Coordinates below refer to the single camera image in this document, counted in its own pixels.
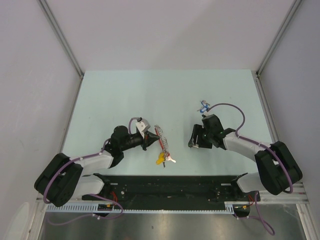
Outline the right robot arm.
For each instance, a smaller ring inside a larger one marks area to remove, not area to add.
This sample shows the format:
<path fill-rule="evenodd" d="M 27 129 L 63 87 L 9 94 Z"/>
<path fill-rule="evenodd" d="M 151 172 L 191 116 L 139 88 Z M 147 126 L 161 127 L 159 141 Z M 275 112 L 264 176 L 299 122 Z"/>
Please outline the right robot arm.
<path fill-rule="evenodd" d="M 303 173 L 284 142 L 264 143 L 239 135 L 235 129 L 223 128 L 215 115 L 202 117 L 195 124 L 188 142 L 190 148 L 213 147 L 238 153 L 256 163 L 256 173 L 244 173 L 232 181 L 231 196 L 242 201 L 250 192 L 267 191 L 272 195 L 290 194 Z"/>

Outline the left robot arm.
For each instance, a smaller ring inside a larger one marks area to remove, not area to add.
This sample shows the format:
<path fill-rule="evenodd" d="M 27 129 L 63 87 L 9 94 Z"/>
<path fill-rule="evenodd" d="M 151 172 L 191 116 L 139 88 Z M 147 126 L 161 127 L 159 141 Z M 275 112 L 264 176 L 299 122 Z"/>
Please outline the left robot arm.
<path fill-rule="evenodd" d="M 145 151 L 159 139 L 147 127 L 137 128 L 132 134 L 126 126 L 117 126 L 97 153 L 74 158 L 62 152 L 56 154 L 35 181 L 34 188 L 43 196 L 45 204 L 56 207 L 85 195 L 105 200 L 110 196 L 111 188 L 97 175 L 98 171 L 118 165 L 125 151 L 138 146 Z"/>

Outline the aluminium frame post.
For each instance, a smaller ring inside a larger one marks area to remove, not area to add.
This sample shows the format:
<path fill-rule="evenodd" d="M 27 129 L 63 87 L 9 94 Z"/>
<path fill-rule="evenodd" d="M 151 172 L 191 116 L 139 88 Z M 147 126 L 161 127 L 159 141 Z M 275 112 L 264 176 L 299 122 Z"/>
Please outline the aluminium frame post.
<path fill-rule="evenodd" d="M 46 17 L 55 36 L 57 37 L 57 40 L 61 44 L 61 47 L 62 47 L 63 51 L 65 52 L 67 58 L 70 60 L 74 70 L 76 71 L 76 73 L 80 77 L 80 79 L 82 80 L 85 73 L 82 70 L 70 44 L 68 43 L 68 40 L 65 37 L 65 34 L 63 33 L 63 31 L 60 27 L 60 24 L 57 21 L 55 14 L 53 13 L 51 7 L 49 6 L 49 4 L 46 0 L 37 0 L 36 2 L 39 4 L 44 16 Z"/>
<path fill-rule="evenodd" d="M 304 0 L 294 0 L 291 4 L 287 14 L 285 15 L 284 20 L 282 21 L 278 31 L 276 32 L 275 37 L 273 38 L 267 52 L 265 53 L 261 63 L 259 64 L 255 74 L 259 77 L 266 65 L 268 64 L 269 60 L 271 59 L 272 55 L 274 54 L 276 48 L 278 47 L 279 43 L 281 42 L 282 38 L 284 37 L 288 27 L 290 26 L 291 22 L 293 21 L 296 13 L 298 12 L 301 5 L 304 3 Z"/>

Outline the red handled key organizer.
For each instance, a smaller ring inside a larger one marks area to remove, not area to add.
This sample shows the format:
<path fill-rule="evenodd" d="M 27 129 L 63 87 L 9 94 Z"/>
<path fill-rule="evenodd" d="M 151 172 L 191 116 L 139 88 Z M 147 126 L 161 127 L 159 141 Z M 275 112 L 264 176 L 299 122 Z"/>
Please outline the red handled key organizer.
<path fill-rule="evenodd" d="M 159 143 L 160 143 L 162 150 L 164 152 L 168 153 L 169 152 L 168 141 L 164 137 L 164 133 L 163 133 L 162 128 L 159 125 L 155 125 L 154 130 L 155 130 L 156 134 L 159 136 Z"/>

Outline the right aluminium frame post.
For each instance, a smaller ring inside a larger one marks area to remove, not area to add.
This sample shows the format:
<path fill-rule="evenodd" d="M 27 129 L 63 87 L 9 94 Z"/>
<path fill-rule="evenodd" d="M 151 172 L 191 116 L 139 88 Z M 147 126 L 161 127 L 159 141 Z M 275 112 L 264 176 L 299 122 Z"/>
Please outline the right aluminium frame post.
<path fill-rule="evenodd" d="M 276 48 L 278 47 L 279 43 L 281 42 L 282 38 L 284 37 L 288 27 L 290 26 L 291 22 L 293 21 L 296 13 L 298 12 L 301 5 L 304 3 L 304 0 L 294 0 L 291 4 L 287 14 L 285 15 L 284 20 L 282 21 L 278 31 L 276 32 L 275 37 L 273 38 L 267 52 L 265 53 L 261 63 L 259 64 L 255 74 L 259 77 L 266 65 L 268 64 L 269 60 L 271 59 L 272 55 L 274 54 Z"/>

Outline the blue tagged key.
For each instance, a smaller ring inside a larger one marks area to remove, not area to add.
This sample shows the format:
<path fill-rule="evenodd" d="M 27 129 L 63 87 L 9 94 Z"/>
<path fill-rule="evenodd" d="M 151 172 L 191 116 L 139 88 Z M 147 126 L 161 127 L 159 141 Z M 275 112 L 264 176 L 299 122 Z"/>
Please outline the blue tagged key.
<path fill-rule="evenodd" d="M 207 103 L 205 100 L 201 100 L 200 104 L 201 104 L 201 107 L 197 111 L 200 112 L 201 114 L 207 112 L 208 109 L 210 108 L 210 104 Z"/>

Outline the left aluminium frame post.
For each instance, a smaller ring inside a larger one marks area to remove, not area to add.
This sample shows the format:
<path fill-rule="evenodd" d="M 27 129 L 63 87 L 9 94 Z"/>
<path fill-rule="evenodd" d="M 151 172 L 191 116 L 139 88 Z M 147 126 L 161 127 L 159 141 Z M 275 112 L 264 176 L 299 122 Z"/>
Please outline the left aluminium frame post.
<path fill-rule="evenodd" d="M 53 13 L 51 7 L 49 6 L 49 4 L 46 0 L 37 0 L 36 2 L 39 4 L 44 16 L 46 17 L 55 36 L 57 37 L 57 40 L 61 44 L 61 47 L 62 47 L 63 51 L 65 52 L 67 58 L 70 60 L 74 70 L 76 71 L 76 73 L 80 77 L 80 79 L 82 80 L 85 73 L 82 70 L 70 44 L 68 43 L 68 40 L 65 37 L 65 34 L 63 33 L 63 31 L 60 27 L 60 24 L 57 21 L 55 14 Z"/>

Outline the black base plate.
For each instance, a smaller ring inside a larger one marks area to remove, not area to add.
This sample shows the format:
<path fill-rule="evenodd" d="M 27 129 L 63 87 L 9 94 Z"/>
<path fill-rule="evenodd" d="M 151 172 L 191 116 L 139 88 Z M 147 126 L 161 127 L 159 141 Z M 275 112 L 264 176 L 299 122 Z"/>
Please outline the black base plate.
<path fill-rule="evenodd" d="M 96 197 L 111 198 L 125 210 L 213 211 L 225 210 L 226 202 L 252 202 L 255 192 L 243 193 L 234 184 L 234 175 L 156 176 L 100 175 L 104 187 Z"/>

